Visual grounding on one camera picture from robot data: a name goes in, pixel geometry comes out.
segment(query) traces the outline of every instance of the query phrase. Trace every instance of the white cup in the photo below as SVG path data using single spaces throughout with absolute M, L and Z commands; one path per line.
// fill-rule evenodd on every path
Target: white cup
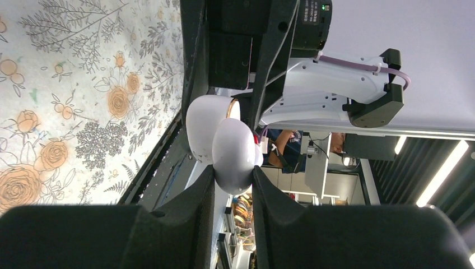
M 237 119 L 225 119 L 213 140 L 213 167 L 216 183 L 232 195 L 243 194 L 252 184 L 255 164 L 254 136 Z
M 193 156 L 204 164 L 213 164 L 212 145 L 218 125 L 226 118 L 241 120 L 237 99 L 202 95 L 187 111 L 187 135 Z

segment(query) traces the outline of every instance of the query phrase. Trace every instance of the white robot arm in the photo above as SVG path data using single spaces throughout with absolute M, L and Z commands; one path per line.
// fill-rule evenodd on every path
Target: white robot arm
M 396 98 L 390 101 L 389 106 L 383 103 L 386 105 L 384 109 L 379 107 L 385 111 L 380 111 L 377 119 L 371 117 L 351 119 L 349 117 L 351 113 L 348 113 L 351 104 L 368 105 L 391 94 L 388 92 L 388 85 L 395 84 L 391 84 L 388 74 L 381 73 L 381 70 L 388 69 L 388 64 L 382 56 L 352 57 L 335 53 L 325 54 L 330 59 L 375 67 L 376 72 L 372 72 L 319 61 L 320 56 L 321 54 L 317 59 L 289 59 L 283 97 L 263 113 L 261 125 L 284 120 L 319 119 L 350 121 L 356 127 L 374 128 L 388 124 L 403 106 L 402 91 L 399 91 L 399 100 Z M 407 87 L 408 77 L 404 74 L 402 76 L 407 80 L 405 86 Z

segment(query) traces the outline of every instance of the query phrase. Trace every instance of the black panel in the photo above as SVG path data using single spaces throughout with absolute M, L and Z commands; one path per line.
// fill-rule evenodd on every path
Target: black panel
M 173 200 L 139 206 L 27 206 L 0 219 L 0 268 L 209 268 L 212 166 Z
M 259 268 L 472 268 L 468 248 L 437 209 L 304 208 L 256 166 L 253 210 Z
M 344 140 L 345 156 L 358 159 L 394 161 L 394 148 L 398 142 L 396 136 L 359 136 L 347 134 Z
M 311 58 L 327 42 L 332 21 L 331 0 L 301 0 L 295 26 L 292 58 Z
M 251 36 L 210 33 L 209 84 L 228 89 L 247 89 L 251 45 Z

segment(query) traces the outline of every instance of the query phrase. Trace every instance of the black metal frame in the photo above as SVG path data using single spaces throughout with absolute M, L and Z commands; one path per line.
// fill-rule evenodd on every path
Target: black metal frame
M 165 157 L 166 151 L 170 148 L 175 137 L 178 135 L 178 132 L 182 127 L 180 120 L 181 112 L 175 116 L 173 121 L 167 127 L 159 142 L 155 145 L 147 160 L 138 171 L 136 177 L 132 180 L 129 187 L 120 198 L 118 202 L 119 205 L 135 204 L 139 201 L 139 195 L 147 188 L 154 172 L 161 164 L 161 160 Z

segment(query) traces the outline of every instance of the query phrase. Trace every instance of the ceiling light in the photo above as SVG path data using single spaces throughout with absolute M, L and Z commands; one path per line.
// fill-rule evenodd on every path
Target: ceiling light
M 475 253 L 470 256 L 470 263 L 472 263 L 473 268 L 475 268 Z
M 406 141 L 406 138 L 407 136 L 401 136 L 399 138 L 398 143 L 396 144 L 396 147 L 394 148 L 394 152 L 396 152 L 396 154 L 400 153 L 402 146 L 404 146 L 404 142 Z
M 465 141 L 461 140 L 454 148 L 452 153 L 450 153 L 447 160 L 445 160 L 444 164 L 442 164 L 437 174 L 435 174 L 434 178 L 432 178 L 429 185 L 427 185 L 427 188 L 421 194 L 419 200 L 417 200 L 416 204 L 418 207 L 426 206 L 426 204 L 432 198 L 437 189 L 439 189 L 444 180 L 447 178 L 450 172 L 452 172 L 456 164 L 460 161 L 467 149 L 468 144 Z

